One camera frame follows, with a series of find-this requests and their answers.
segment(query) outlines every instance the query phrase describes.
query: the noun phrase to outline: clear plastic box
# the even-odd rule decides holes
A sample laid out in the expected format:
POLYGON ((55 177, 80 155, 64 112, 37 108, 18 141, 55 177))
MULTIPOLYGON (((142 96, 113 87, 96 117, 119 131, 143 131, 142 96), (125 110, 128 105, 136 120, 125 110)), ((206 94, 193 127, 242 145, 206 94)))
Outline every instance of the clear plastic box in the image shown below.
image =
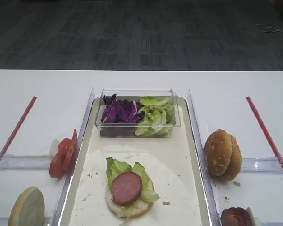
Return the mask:
POLYGON ((100 137, 171 137, 173 129, 180 127, 180 125, 177 96, 171 89, 104 89, 95 119, 95 126, 100 137), (138 123, 102 123, 103 113, 106 109, 104 96, 111 97, 114 94, 116 94, 116 100, 127 99, 129 102, 139 102, 140 98, 145 96, 154 96, 157 100, 170 98, 169 103, 173 108, 172 122, 165 124, 140 124, 140 121, 138 123), (145 128, 145 130, 150 128, 153 132, 136 133, 136 130, 141 130, 141 128, 145 128))

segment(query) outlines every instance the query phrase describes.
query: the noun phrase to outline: gray carpet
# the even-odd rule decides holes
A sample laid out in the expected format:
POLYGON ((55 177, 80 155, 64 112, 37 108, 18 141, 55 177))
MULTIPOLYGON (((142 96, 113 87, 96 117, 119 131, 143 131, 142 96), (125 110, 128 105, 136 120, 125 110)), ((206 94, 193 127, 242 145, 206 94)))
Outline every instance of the gray carpet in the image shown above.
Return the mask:
POLYGON ((283 70, 268 0, 0 0, 0 69, 283 70))

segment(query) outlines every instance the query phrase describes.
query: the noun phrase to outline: red straw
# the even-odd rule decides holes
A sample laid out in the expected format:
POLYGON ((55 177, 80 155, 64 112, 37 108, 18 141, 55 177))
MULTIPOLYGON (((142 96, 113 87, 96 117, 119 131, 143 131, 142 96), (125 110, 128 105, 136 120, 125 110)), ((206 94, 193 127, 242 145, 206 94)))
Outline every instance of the red straw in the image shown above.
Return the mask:
POLYGON ((265 135, 267 141, 269 142, 269 145, 271 146, 272 150, 274 151, 274 154, 278 158, 279 163, 280 163, 280 165, 281 165, 281 167, 283 169, 283 160, 282 160, 282 157, 280 155, 280 152, 278 151, 275 143, 272 140, 272 137, 270 136, 269 132, 267 131, 267 128, 265 127, 264 122, 262 121, 258 111, 256 110, 256 107, 255 107, 254 103, 252 102, 251 98, 250 97, 246 97, 246 99, 247 99, 247 102, 249 103, 249 105, 250 105, 254 115, 256 116, 256 119, 257 119, 261 129, 263 130, 264 135, 265 135))
POLYGON ((4 145, 2 151, 0 152, 0 161, 3 158, 5 152, 8 150, 11 142, 13 141, 13 139, 15 138, 18 130, 20 129, 24 119, 27 117, 29 111, 31 110, 31 108, 33 107, 33 104, 35 103, 37 97, 33 97, 32 100, 30 101, 29 105, 27 106, 25 112, 23 113, 22 117, 20 118, 18 124, 16 125, 16 127, 14 128, 14 131, 11 133, 10 137, 8 138, 6 144, 4 145))

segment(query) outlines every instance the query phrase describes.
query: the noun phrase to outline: white table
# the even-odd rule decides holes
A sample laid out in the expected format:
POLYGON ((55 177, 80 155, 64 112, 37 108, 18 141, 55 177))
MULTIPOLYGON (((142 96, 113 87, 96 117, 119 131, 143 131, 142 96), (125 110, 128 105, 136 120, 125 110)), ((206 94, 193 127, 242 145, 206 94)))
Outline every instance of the white table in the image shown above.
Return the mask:
POLYGON ((190 89, 204 140, 224 128, 236 136, 243 157, 274 157, 245 99, 250 96, 283 156, 283 72, 0 70, 0 151, 37 96, 7 153, 47 153, 52 139, 80 128, 92 87, 96 97, 107 88, 170 88, 185 99, 190 89))

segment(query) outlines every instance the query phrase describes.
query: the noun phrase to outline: white cable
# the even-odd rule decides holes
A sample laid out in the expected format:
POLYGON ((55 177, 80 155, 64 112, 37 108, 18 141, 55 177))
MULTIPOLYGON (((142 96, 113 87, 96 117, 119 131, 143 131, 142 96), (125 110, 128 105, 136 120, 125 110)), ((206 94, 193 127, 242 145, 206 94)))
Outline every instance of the white cable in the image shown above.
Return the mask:
POLYGON ((264 32, 264 33, 275 33, 275 32, 281 32, 283 33, 283 30, 281 28, 278 28, 275 24, 255 24, 255 26, 263 26, 265 25, 265 27, 258 29, 255 27, 255 29, 258 32, 264 32))

